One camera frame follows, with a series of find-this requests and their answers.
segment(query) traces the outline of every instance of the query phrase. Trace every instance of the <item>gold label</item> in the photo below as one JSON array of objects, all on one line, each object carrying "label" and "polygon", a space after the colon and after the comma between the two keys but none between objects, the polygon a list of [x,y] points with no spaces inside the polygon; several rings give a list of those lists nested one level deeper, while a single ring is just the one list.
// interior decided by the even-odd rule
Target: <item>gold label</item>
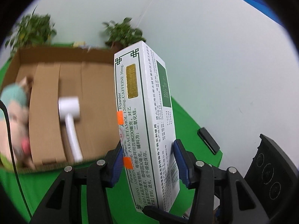
[{"label": "gold label", "polygon": [[126,67],[127,75],[127,92],[128,98],[138,97],[138,88],[137,88],[137,77],[136,77],[136,65],[132,64]]}]

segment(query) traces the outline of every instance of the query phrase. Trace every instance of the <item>white wall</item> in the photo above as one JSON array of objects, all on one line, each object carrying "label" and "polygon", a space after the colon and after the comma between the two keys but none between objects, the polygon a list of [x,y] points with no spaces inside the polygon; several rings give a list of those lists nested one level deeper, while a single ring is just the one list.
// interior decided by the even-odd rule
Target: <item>white wall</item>
[{"label": "white wall", "polygon": [[[58,34],[53,42],[65,43],[85,41],[88,45],[104,46],[105,38],[100,36],[104,30],[102,22],[122,21],[132,17],[131,24],[138,23],[151,0],[35,0],[26,13],[51,15]],[[9,57],[8,50],[0,51],[0,67]]]},{"label": "white wall", "polygon": [[245,174],[274,139],[299,166],[298,56],[286,31],[243,0],[153,0],[139,27],[171,94]]}]

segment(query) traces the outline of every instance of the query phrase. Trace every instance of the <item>black speaker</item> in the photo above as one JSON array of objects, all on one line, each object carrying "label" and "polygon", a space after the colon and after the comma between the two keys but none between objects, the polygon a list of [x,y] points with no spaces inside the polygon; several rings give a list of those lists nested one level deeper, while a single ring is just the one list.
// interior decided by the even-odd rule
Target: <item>black speaker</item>
[{"label": "black speaker", "polygon": [[271,219],[279,212],[279,204],[295,185],[298,169],[272,139],[262,134],[260,138],[258,152],[244,179]]}]

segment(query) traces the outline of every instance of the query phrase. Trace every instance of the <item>metal screw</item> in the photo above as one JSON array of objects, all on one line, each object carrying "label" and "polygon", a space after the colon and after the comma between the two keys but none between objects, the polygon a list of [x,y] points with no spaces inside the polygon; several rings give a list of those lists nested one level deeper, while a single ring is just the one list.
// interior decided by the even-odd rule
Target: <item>metal screw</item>
[{"label": "metal screw", "polygon": [[73,169],[72,166],[66,166],[64,168],[65,172],[70,172],[72,169]]},{"label": "metal screw", "polygon": [[230,171],[231,173],[236,173],[237,172],[237,169],[235,167],[230,167],[228,169],[228,171]]},{"label": "metal screw", "polygon": [[204,162],[203,161],[196,161],[196,166],[198,167],[202,167],[204,165]]},{"label": "metal screw", "polygon": [[99,166],[103,166],[105,163],[106,163],[105,160],[102,160],[102,159],[97,161],[97,164]]}]

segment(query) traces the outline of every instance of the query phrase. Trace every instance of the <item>barcode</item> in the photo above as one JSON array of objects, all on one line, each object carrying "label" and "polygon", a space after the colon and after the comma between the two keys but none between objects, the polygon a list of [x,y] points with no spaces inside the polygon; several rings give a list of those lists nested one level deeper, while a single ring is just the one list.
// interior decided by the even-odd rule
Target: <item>barcode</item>
[{"label": "barcode", "polygon": [[172,164],[170,173],[171,173],[172,189],[174,189],[174,187],[178,182],[178,167],[176,165],[176,161],[174,161],[174,163]]}]

